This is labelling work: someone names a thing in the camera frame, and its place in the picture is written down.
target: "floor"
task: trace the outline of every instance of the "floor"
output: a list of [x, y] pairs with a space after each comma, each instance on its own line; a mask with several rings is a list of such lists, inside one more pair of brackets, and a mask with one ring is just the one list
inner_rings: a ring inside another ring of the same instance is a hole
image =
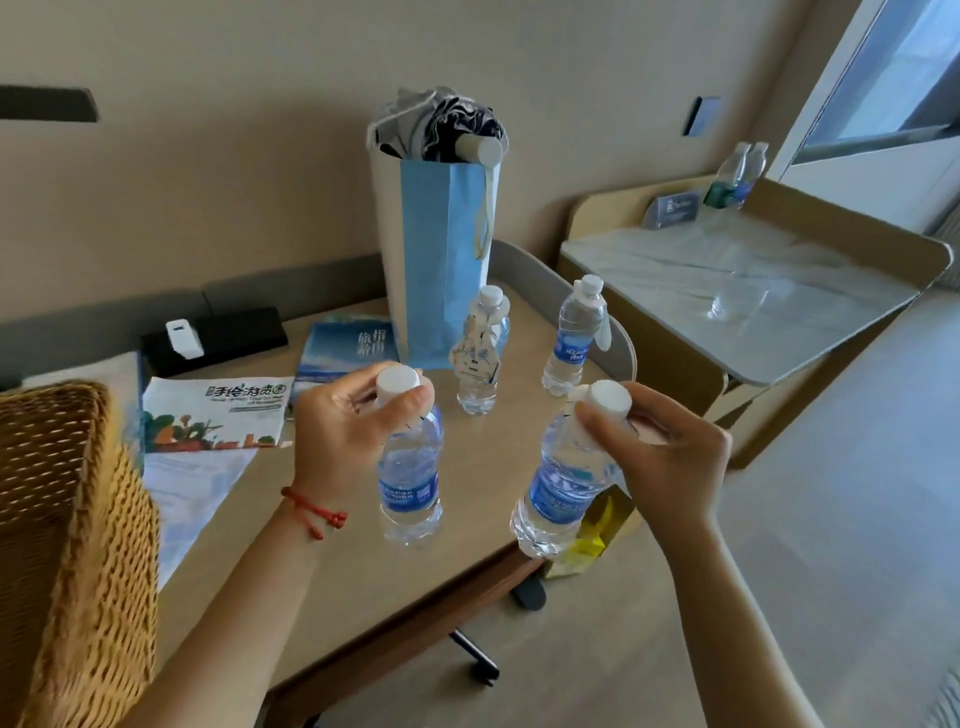
[[[960, 648], [960, 296], [927, 293], [744, 473], [722, 523], [826, 725], [913, 728]], [[495, 687], [436, 645], [325, 728], [700, 726], [666, 565], [645, 528], [542, 612], [503, 600], [464, 631]]]

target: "glass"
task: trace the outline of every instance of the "glass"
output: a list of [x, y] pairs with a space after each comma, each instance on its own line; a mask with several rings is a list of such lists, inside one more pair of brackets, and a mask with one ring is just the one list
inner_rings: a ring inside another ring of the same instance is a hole
[[887, 0], [795, 162], [960, 134], [960, 2]]

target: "right hand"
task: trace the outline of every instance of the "right hand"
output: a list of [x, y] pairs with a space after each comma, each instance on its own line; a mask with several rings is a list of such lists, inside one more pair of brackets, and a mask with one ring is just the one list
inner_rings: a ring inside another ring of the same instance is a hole
[[634, 400], [629, 417], [653, 421], [666, 433], [667, 444], [640, 442], [631, 428], [586, 402], [577, 403], [577, 417], [623, 470], [634, 504], [667, 560], [695, 556], [721, 538], [716, 511], [730, 433], [649, 387], [622, 384]]

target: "plastic water bottle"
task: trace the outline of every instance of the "plastic water bottle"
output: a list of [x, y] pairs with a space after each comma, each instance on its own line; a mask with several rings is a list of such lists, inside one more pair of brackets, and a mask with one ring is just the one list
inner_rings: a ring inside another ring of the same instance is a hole
[[[376, 403], [420, 385], [417, 371], [403, 364], [383, 370], [376, 378]], [[419, 423], [392, 435], [376, 464], [380, 510], [388, 539], [405, 545], [440, 530], [444, 509], [437, 490], [437, 459], [444, 446], [440, 410], [432, 407]]]
[[562, 397], [580, 383], [594, 336], [600, 349], [610, 348], [610, 321], [607, 302], [600, 295], [602, 290], [602, 278], [583, 276], [573, 284], [573, 293], [560, 307], [557, 344], [546, 361], [541, 380], [554, 397]]
[[503, 290], [483, 286], [470, 303], [464, 338], [450, 353], [453, 372], [460, 379], [457, 401], [470, 415], [486, 415], [493, 409], [500, 362], [510, 336], [509, 312], [510, 299]]
[[577, 536], [593, 498], [613, 482], [618, 468], [573, 416], [572, 403], [584, 399], [627, 425], [632, 399], [609, 379], [577, 387], [540, 440], [540, 467], [526, 494], [516, 502], [510, 529], [520, 550], [532, 558], [556, 556]]
[[743, 166], [743, 177], [733, 192], [731, 207], [737, 209], [743, 207], [756, 181], [763, 176], [763, 171], [767, 168], [767, 149], [769, 146], [765, 141], [759, 141], [747, 153]]
[[743, 179], [749, 150], [749, 141], [741, 141], [736, 145], [733, 154], [720, 165], [716, 178], [710, 183], [707, 196], [704, 198], [704, 205], [717, 209], [723, 209], [731, 205], [736, 186]]

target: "chair leg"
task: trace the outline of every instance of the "chair leg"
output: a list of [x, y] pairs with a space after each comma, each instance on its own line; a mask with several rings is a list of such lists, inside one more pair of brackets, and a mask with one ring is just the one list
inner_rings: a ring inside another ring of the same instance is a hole
[[496, 666], [496, 663], [459, 629], [455, 629], [450, 633], [450, 639], [460, 645], [470, 657], [476, 660], [476, 662], [470, 666], [470, 677], [478, 683], [492, 688], [493, 683], [495, 683], [496, 679], [500, 676], [500, 668]]

